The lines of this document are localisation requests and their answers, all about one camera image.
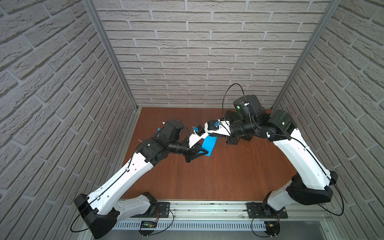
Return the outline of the blue square paper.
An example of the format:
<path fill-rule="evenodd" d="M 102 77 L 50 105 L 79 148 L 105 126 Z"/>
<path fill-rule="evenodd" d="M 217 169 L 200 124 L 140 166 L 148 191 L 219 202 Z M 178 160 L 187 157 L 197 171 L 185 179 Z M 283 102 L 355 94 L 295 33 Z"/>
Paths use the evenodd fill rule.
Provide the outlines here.
<path fill-rule="evenodd" d="M 208 152 L 206 154 L 207 157 L 211 156 L 212 151 L 216 145 L 217 139 L 218 139 L 217 137 L 211 137 L 211 136 L 207 136 L 204 139 L 203 144 L 202 144 L 202 148 Z"/>

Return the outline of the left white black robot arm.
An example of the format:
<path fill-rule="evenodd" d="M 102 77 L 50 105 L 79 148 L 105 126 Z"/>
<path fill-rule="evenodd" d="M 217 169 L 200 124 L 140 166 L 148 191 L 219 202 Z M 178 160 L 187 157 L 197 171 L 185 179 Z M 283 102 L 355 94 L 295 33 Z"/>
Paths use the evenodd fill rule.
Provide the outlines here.
<path fill-rule="evenodd" d="M 96 240 L 109 233 L 119 221 L 132 216 L 152 216 L 155 213 L 158 202 L 148 192 L 126 201 L 120 198 L 169 154 L 182 155 L 190 162 L 209 153 L 199 143 L 209 136 L 207 125 L 193 127 L 192 133 L 181 140 L 183 130 L 185 125 L 180 120 L 164 122 L 164 126 L 152 137 L 137 146 L 130 160 L 109 180 L 90 194 L 79 194 L 74 199 L 78 216 Z"/>

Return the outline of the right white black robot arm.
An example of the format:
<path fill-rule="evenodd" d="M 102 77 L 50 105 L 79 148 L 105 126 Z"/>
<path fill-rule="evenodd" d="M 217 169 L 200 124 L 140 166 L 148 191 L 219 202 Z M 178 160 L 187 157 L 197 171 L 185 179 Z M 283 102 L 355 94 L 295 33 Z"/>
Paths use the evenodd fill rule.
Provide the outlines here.
<path fill-rule="evenodd" d="M 287 184 L 267 194 L 260 206 L 266 217 L 278 215 L 286 206 L 299 203 L 319 205 L 329 203 L 338 180 L 305 143 L 296 123 L 285 111 L 267 113 L 255 95 L 245 95 L 233 102 L 235 111 L 227 111 L 222 119 L 205 123 L 211 136 L 225 136 L 227 143 L 236 145 L 240 138 L 267 139 L 287 157 L 297 173 Z"/>

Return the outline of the black plastic case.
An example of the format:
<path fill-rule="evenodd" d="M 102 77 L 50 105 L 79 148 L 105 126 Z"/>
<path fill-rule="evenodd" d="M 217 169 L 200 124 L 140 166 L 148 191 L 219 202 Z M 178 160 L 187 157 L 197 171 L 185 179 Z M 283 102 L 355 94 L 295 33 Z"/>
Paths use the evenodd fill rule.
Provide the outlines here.
<path fill-rule="evenodd" d="M 230 122 L 235 122 L 235 121 L 238 121 L 241 119 L 237 112 L 234 112 L 231 110 L 227 110 L 225 112 L 224 117 L 225 117 L 226 121 L 230 121 Z"/>

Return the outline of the left small circuit board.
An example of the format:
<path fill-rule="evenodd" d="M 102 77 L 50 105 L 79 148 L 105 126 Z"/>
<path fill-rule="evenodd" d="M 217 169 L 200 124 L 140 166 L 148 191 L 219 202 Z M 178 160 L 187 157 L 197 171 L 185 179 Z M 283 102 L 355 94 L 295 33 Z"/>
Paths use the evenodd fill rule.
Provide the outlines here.
<path fill-rule="evenodd" d="M 140 229 L 155 229 L 157 227 L 157 222 L 154 221 L 142 221 Z"/>

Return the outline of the right small connector board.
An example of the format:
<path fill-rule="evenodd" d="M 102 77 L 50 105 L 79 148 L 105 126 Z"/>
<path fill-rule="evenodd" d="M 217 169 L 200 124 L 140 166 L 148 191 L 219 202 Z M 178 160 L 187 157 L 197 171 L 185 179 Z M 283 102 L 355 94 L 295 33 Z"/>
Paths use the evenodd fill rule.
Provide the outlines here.
<path fill-rule="evenodd" d="M 281 225 L 277 222 L 264 222 L 265 223 L 265 233 L 270 237 L 277 237 L 281 231 Z"/>

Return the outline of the aluminium front rail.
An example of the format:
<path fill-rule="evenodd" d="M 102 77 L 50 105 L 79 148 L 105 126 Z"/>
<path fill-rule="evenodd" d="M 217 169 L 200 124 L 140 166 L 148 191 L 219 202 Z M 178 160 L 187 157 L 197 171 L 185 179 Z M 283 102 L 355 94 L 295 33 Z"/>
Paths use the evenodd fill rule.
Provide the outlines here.
<path fill-rule="evenodd" d="M 169 202 L 170 210 L 176 220 L 218 220 L 218 221 L 245 221 L 268 220 L 262 214 L 255 214 L 248 206 L 257 207 L 260 201 L 187 201 L 187 200 L 161 200 Z M 280 221 L 331 221 L 331 215 L 317 205 L 292 204 L 285 207 L 272 219 Z"/>

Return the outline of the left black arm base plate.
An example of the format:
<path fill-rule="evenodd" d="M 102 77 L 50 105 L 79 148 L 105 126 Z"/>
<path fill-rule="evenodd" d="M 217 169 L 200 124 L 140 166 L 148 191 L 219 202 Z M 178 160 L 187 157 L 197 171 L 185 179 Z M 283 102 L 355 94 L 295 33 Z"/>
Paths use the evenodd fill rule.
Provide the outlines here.
<path fill-rule="evenodd" d="M 168 218 L 170 214 L 170 202 L 157 202 L 151 204 L 147 212 L 142 215 L 135 215 L 132 218 Z"/>

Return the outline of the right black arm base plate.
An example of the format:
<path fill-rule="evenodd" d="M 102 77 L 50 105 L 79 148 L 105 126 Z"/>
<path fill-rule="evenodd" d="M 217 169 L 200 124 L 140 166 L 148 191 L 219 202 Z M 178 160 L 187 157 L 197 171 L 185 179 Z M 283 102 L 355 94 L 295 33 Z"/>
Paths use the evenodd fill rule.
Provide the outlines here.
<path fill-rule="evenodd" d="M 288 213 L 285 208 L 274 210 L 267 204 L 259 202 L 246 203 L 247 213 L 250 219 L 287 219 Z"/>

